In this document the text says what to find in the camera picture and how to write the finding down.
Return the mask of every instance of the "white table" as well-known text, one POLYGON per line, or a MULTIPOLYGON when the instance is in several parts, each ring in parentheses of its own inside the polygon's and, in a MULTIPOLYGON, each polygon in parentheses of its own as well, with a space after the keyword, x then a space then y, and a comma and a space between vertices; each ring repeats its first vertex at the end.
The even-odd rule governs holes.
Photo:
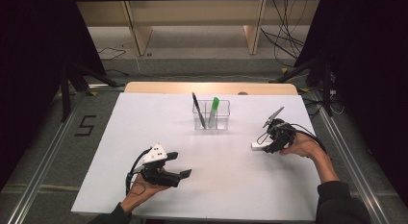
POLYGON ((301 97, 196 95, 230 101, 228 130, 195 130, 190 94, 122 93, 72 211, 111 212, 125 196, 125 177, 137 156, 160 142, 167 152, 179 153, 166 170, 192 169, 191 176, 136 208, 139 217, 314 220, 319 176, 312 161, 250 148, 281 106, 279 118, 313 132, 301 97))

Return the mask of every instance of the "human hand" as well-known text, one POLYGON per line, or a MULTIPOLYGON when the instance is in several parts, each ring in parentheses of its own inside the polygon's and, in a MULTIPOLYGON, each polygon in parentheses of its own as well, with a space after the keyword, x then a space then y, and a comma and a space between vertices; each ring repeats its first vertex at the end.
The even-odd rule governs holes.
POLYGON ((132 187, 130 188, 129 193, 126 195, 126 198, 122 201, 120 206, 123 208, 125 213, 129 214, 132 210, 138 207, 143 202, 147 201, 157 192, 162 190, 168 189, 169 187, 152 185, 147 183, 141 174, 135 179, 133 182, 132 187))
POLYGON ((293 143, 279 151, 281 155, 296 154, 311 159, 321 152, 322 149, 312 138, 301 133, 296 133, 293 143))

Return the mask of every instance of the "person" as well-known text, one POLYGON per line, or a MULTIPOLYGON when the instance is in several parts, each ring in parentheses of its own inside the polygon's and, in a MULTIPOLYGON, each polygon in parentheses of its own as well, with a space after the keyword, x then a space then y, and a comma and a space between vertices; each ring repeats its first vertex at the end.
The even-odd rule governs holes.
MULTIPOLYGON (((313 139, 301 133, 296 133, 293 144, 280 150, 280 154, 283 156, 296 154, 300 157, 307 157, 315 164, 321 182, 318 186, 317 224, 370 223, 370 215, 364 203, 357 198, 351 197, 348 184, 340 181, 330 158, 313 139)), ((134 208, 157 192, 167 188, 151 185, 141 175, 138 175, 123 202, 117 204, 112 213, 96 216, 90 224, 128 223, 134 208)))

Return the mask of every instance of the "green marker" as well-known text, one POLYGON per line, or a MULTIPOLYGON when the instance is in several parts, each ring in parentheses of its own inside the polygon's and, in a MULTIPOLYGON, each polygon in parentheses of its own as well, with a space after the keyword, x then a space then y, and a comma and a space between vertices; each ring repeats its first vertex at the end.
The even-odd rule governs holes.
POLYGON ((208 118, 208 127, 214 126, 214 121, 216 120, 216 113, 219 105, 219 99, 215 97, 213 99, 213 105, 211 106, 210 118, 208 118))

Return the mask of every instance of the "black sleeve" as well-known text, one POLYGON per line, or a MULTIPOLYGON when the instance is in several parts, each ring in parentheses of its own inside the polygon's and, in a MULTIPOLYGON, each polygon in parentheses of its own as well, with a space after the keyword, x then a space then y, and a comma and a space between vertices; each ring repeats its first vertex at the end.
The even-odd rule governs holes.
POLYGON ((128 224, 129 222, 130 217, 126 215, 119 203, 113 212, 99 214, 89 224, 128 224))
POLYGON ((319 203, 317 224, 371 223, 369 211, 358 198, 352 198, 348 184, 339 181, 318 186, 319 203))

